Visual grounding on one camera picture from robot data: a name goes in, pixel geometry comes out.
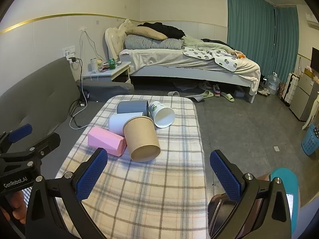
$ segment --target pink box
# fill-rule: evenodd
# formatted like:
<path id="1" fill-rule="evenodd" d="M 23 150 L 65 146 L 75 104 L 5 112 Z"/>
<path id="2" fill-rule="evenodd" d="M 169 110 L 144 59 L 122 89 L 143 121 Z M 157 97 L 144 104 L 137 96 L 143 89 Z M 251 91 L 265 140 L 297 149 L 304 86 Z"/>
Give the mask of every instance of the pink box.
<path id="1" fill-rule="evenodd" d="M 87 144 L 94 148 L 104 148 L 108 154 L 121 156 L 126 148 L 126 140 L 100 127 L 93 127 L 88 133 Z"/>

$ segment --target refrigerator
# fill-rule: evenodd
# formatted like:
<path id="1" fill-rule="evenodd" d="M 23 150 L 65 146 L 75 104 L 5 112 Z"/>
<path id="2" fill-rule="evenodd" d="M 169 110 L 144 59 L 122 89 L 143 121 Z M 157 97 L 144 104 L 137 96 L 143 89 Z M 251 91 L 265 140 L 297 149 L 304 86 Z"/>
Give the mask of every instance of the refrigerator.
<path id="1" fill-rule="evenodd" d="M 308 75 L 301 73 L 298 87 L 289 107 L 300 121 L 308 119 L 318 91 L 319 84 Z"/>

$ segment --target human hand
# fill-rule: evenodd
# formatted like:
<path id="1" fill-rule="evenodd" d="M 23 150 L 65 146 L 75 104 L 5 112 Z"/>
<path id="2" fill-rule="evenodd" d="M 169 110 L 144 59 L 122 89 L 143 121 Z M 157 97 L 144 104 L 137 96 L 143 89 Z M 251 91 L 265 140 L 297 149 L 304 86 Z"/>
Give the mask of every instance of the human hand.
<path id="1" fill-rule="evenodd" d="M 17 191 L 15 193 L 13 193 L 11 198 L 10 198 L 10 203 L 11 203 L 12 207 L 15 208 L 15 210 L 13 210 L 13 212 L 12 212 L 13 216 L 16 219 L 18 219 L 22 224 L 25 224 L 26 223 L 26 215 L 27 215 L 27 206 L 26 206 L 26 203 L 24 202 L 24 196 L 23 196 L 22 191 Z M 1 208 L 3 215 L 7 219 L 7 221 L 9 221 L 10 220 L 9 214 L 2 207 L 0 207 L 0 208 Z"/>

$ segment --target striped pillow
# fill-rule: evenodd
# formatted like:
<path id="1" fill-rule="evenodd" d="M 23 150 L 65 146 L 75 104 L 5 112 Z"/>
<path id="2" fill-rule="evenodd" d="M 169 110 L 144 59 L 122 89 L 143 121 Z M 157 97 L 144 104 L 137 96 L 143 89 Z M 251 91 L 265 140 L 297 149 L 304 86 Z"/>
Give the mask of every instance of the striped pillow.
<path id="1" fill-rule="evenodd" d="M 167 38 L 164 40 L 156 40 L 140 35 L 127 35 L 125 39 L 125 47 L 127 49 L 181 49 L 184 44 L 183 39 Z"/>

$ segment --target white bed frame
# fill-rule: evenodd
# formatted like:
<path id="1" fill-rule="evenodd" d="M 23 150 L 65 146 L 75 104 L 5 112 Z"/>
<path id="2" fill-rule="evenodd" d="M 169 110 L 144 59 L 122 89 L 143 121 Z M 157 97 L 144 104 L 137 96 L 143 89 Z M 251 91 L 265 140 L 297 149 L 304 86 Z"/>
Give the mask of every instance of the white bed frame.
<path id="1" fill-rule="evenodd" d="M 125 31 L 134 28 L 135 25 L 128 19 L 120 25 L 119 28 L 108 28 L 105 32 L 105 41 L 108 47 L 109 58 L 117 60 L 120 52 L 125 49 L 124 41 L 126 38 Z M 231 83 L 239 85 L 241 90 L 245 91 L 245 94 L 250 103 L 253 103 L 255 95 L 249 95 L 249 89 L 251 82 L 231 73 L 210 71 L 205 69 L 196 68 L 180 68 L 180 67 L 148 67 L 145 66 L 139 69 L 131 76 L 160 76 L 160 77 L 179 77 L 188 79 L 199 79 L 216 82 Z"/>

